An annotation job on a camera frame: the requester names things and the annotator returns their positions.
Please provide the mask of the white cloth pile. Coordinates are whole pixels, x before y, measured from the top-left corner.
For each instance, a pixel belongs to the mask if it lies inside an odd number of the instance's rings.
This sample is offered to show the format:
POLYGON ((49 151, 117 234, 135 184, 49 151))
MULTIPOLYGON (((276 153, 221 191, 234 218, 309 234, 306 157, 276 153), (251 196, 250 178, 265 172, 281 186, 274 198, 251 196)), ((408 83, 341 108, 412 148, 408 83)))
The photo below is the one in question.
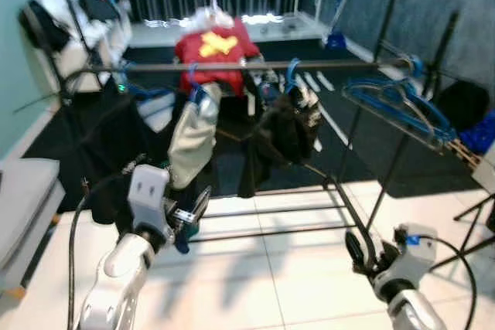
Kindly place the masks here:
POLYGON ((79 26, 84 31, 86 46, 77 36, 77 30, 72 31, 73 39, 60 54, 61 72, 68 73, 84 65, 102 62, 105 66, 118 65, 121 56, 127 50, 131 40, 131 20, 126 13, 119 20, 89 20, 85 15, 79 15, 79 26))

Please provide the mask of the blue plastic hanger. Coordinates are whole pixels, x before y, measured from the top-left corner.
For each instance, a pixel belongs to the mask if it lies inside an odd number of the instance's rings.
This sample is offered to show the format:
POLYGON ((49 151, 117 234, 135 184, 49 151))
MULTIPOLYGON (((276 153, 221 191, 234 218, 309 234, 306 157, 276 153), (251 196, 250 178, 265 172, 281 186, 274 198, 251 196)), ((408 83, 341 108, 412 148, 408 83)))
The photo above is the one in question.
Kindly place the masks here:
POLYGON ((128 94, 128 96, 133 96, 138 100, 148 100, 149 98, 164 97, 172 94, 172 90, 166 89, 166 87, 141 87, 135 85, 123 73, 114 75, 114 85, 116 85, 118 93, 128 94))
POLYGON ((300 65, 300 58, 293 58, 288 62, 285 72, 284 94, 292 94, 293 92, 299 93, 301 97, 306 97, 304 90, 299 86, 297 82, 296 69, 300 65))
POLYGON ((211 103, 212 97, 210 97, 208 90, 205 89, 198 83, 195 78, 195 72, 198 68, 197 63, 191 63, 187 72, 187 82, 189 83, 189 103, 199 105, 202 107, 203 104, 211 103))

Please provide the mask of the black garment with white print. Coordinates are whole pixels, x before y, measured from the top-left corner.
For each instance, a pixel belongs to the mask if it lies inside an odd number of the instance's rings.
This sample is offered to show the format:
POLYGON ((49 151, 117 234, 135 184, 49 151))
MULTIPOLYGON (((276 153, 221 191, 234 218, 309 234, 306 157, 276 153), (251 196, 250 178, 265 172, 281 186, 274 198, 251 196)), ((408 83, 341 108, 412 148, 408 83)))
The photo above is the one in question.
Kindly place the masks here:
POLYGON ((310 159, 321 122, 316 93, 307 87, 294 86, 279 94, 241 142, 244 166, 237 196, 254 197, 273 168, 303 165, 310 159))

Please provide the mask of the grey garment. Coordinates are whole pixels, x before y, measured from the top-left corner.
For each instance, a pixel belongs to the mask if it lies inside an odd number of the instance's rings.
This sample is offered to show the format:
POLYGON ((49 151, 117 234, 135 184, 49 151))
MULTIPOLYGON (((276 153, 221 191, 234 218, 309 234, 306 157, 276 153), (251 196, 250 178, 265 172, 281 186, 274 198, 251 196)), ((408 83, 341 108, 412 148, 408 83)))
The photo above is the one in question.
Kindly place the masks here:
POLYGON ((212 97, 211 103, 199 107, 187 100, 169 146, 169 174, 174 189, 187 188, 194 181, 209 163, 216 144, 222 89, 215 83, 203 87, 212 97))

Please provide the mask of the black bag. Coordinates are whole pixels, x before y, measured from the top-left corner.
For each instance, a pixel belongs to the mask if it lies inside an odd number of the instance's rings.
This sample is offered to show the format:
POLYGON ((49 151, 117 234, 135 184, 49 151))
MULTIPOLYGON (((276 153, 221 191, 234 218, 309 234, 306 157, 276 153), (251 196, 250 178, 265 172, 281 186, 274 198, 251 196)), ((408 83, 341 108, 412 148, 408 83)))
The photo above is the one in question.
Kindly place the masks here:
POLYGON ((54 19, 36 0, 28 0, 20 9, 18 22, 34 48, 50 48, 53 53, 60 53, 72 40, 67 24, 54 19))

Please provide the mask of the blue plastic hangers bunch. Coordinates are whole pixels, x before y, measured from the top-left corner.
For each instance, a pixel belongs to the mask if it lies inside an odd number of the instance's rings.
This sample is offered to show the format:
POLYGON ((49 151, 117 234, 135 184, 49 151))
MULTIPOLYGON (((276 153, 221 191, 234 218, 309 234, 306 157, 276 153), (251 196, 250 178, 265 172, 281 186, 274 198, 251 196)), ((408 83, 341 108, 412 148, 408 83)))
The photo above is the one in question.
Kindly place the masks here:
POLYGON ((390 65, 408 68, 410 78, 353 78, 344 85, 343 96, 362 111, 379 117, 432 150, 442 149, 456 140, 456 130, 449 119, 414 86, 413 79, 425 75, 425 63, 420 58, 403 56, 386 63, 343 63, 343 67, 361 70, 390 65))

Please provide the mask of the black backpack with logo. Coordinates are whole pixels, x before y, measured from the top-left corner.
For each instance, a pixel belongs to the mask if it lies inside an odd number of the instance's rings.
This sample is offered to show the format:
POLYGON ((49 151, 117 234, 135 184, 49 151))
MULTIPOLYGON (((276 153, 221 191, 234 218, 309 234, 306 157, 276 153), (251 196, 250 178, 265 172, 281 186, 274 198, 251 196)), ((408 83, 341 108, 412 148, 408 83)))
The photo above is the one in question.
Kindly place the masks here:
POLYGON ((120 22, 121 13, 114 0, 78 0, 90 22, 120 22))

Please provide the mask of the black metal clothes rack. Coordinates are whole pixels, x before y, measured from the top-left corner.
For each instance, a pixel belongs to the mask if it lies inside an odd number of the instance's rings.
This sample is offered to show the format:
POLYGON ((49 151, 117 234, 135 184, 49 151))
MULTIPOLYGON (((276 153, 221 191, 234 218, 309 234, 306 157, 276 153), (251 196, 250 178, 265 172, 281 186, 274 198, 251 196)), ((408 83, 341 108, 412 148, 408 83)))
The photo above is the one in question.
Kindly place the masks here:
MULTIPOLYGON (((56 85, 58 86, 54 90, 54 94, 59 98, 59 102, 63 104, 63 110, 67 110, 67 117, 72 117, 75 115, 73 112, 69 112, 71 100, 74 94, 70 93, 70 90, 67 89, 67 80, 76 79, 77 76, 82 73, 92 73, 92 75, 97 75, 97 73, 101 72, 112 72, 112 73, 172 73, 172 72, 183 72, 187 73, 189 69, 189 63, 176 63, 176 64, 139 64, 139 65, 127 65, 121 67, 99 67, 99 66, 90 66, 84 65, 84 67, 78 68, 77 70, 73 70, 71 73, 68 73, 66 76, 61 76, 61 72, 59 66, 57 66, 57 62, 54 60, 54 55, 50 48, 45 48, 42 50, 42 56, 45 56, 47 61, 47 67, 49 67, 49 71, 53 73, 54 80, 56 80, 56 85)), ((300 65, 297 69, 316 69, 316 70, 326 70, 326 71, 347 71, 347 70, 360 70, 360 69, 351 69, 343 67, 343 63, 347 61, 362 61, 362 60, 301 60, 300 65)), ((380 62, 371 62, 371 63, 386 63, 389 60, 382 60, 380 62)), ((268 71, 272 69, 273 71, 284 70, 286 71, 286 67, 289 61, 275 61, 275 62, 255 62, 255 63, 202 63, 198 64, 198 68, 196 72, 200 71, 268 71)), ((397 67, 402 68, 399 65, 390 65, 385 67, 397 67)), ((191 239, 191 244, 212 242, 212 241, 220 241, 226 239, 238 239, 238 238, 247 238, 251 236, 269 236, 269 235, 277 235, 283 233, 296 233, 296 232, 308 232, 308 231, 317 231, 323 229, 342 229, 342 228, 354 228, 357 229, 357 234, 361 236, 362 233, 367 233, 369 231, 368 223, 364 223, 357 216, 357 211, 353 208, 353 206, 349 203, 349 199, 347 195, 344 195, 340 192, 340 197, 343 197, 343 201, 346 203, 346 208, 349 210, 351 217, 353 217, 354 222, 351 225, 344 225, 339 227, 327 227, 327 228, 315 228, 315 229, 299 229, 288 232, 276 232, 269 234, 255 234, 255 235, 236 235, 236 236, 227 236, 227 237, 218 237, 213 239, 191 239)))

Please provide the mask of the black garment white printed band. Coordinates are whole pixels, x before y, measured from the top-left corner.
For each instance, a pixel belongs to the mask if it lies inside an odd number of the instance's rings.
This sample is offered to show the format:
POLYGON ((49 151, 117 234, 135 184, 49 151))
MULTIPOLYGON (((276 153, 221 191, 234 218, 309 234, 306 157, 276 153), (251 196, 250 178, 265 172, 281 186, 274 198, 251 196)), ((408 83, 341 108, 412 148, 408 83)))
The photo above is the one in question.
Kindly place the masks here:
POLYGON ((181 111, 176 93, 135 96, 111 85, 101 94, 102 112, 82 140, 82 150, 97 183, 85 206, 98 224, 120 230, 131 226, 127 195, 137 164, 164 168, 181 111))

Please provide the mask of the grey upholstered ottoman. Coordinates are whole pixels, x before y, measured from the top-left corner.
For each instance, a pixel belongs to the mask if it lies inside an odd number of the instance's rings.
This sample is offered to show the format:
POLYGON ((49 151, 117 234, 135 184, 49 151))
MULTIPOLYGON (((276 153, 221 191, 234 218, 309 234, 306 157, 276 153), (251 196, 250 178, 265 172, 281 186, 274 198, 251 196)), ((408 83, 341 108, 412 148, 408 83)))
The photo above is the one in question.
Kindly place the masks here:
POLYGON ((65 192, 60 161, 16 159, 0 167, 0 294, 21 301, 40 242, 65 192))

